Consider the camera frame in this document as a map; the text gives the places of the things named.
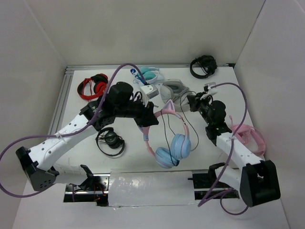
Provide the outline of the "blue pink cat-ear headphones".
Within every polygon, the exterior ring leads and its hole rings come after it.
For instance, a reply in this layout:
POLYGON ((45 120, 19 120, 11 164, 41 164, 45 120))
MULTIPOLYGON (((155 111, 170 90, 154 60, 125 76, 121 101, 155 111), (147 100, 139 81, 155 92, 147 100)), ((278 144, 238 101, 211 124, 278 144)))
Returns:
POLYGON ((143 133, 143 140, 146 144, 147 151, 154 156, 157 164, 165 169, 170 169, 179 165, 180 160, 187 158, 191 152, 191 141, 189 127, 186 124, 185 119, 175 111, 174 103, 172 99, 169 99, 164 107, 158 112, 153 114, 154 117, 163 115, 174 115, 182 121, 184 134, 175 134, 171 144, 167 147, 158 147, 155 151, 149 144, 149 127, 140 127, 140 131, 143 133))

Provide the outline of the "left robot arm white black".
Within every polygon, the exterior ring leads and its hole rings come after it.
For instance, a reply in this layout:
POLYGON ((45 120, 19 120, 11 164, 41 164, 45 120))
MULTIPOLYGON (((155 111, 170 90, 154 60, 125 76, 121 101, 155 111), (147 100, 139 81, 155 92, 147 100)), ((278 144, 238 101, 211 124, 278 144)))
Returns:
POLYGON ((16 151, 23 171, 35 191, 44 191, 55 183, 70 183, 89 190, 99 182, 86 165, 62 166, 56 162, 82 140, 113 124, 115 118, 132 118, 139 127, 157 125, 151 98, 158 95, 154 85, 140 88, 140 98, 135 101, 133 87, 118 82, 102 98, 89 102, 63 129, 39 145, 16 151))

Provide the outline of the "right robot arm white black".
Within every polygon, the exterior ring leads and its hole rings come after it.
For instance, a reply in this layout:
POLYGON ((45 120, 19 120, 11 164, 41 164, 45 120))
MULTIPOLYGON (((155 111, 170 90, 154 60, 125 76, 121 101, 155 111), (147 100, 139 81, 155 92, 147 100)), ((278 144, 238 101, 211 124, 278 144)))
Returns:
POLYGON ((254 207, 281 197, 276 166, 271 160, 262 160, 246 148, 225 122, 225 104, 211 101, 201 94, 187 97, 191 112, 199 112, 207 123, 206 133, 211 142, 229 155, 237 165, 232 169, 224 163, 210 166, 208 182, 213 187, 222 183, 238 191, 248 207, 254 207))

